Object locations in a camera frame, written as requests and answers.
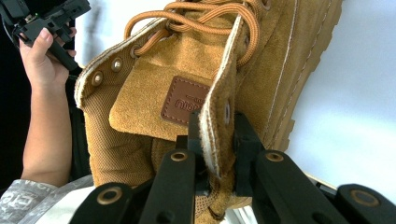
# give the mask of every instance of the brown suede boot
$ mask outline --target brown suede boot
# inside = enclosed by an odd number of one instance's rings
[[[196,198],[196,222],[217,223],[232,199],[234,111],[266,148],[285,150],[298,96],[329,44],[341,0],[175,2],[133,18],[126,39],[78,79],[96,186],[136,186],[187,134],[201,109],[212,194]],[[130,36],[136,22],[158,17]]]

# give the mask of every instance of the brown leather patch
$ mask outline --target brown leather patch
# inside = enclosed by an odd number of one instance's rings
[[[190,113],[204,104],[209,87],[184,77],[174,77],[161,117],[172,122],[188,125]]]

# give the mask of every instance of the forearm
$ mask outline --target forearm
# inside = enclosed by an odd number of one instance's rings
[[[67,183],[72,157],[70,117],[64,86],[32,89],[31,121],[23,152],[24,179]]]

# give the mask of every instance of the boot sole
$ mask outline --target boot sole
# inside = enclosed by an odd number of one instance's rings
[[[329,10],[327,11],[318,31],[315,44],[310,50],[310,56],[308,56],[304,69],[295,82],[294,89],[290,92],[290,99],[285,106],[285,112],[277,129],[275,141],[271,145],[271,148],[285,151],[289,147],[289,136],[295,123],[295,120],[291,119],[291,116],[305,82],[308,80],[310,74],[317,68],[322,52],[327,49],[330,41],[332,40],[333,27],[338,24],[341,16],[341,4],[342,0],[332,0],[331,5],[329,6]]]

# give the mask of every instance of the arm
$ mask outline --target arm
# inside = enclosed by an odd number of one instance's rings
[[[32,86],[21,178],[60,187],[67,183],[70,174],[72,138],[64,85],[68,70],[46,55],[52,42],[53,36],[44,29],[31,48],[20,43]]]

